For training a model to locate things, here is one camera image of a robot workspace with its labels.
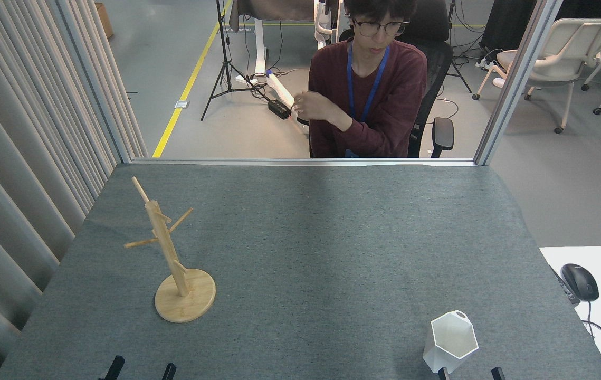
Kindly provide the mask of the person's hand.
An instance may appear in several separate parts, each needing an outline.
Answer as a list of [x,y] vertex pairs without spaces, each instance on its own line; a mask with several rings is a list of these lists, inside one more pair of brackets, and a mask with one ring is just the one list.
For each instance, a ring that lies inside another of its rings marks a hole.
[[330,122],[341,109],[327,97],[314,91],[301,91],[293,96],[293,110],[298,117],[309,122],[310,120],[322,120]]

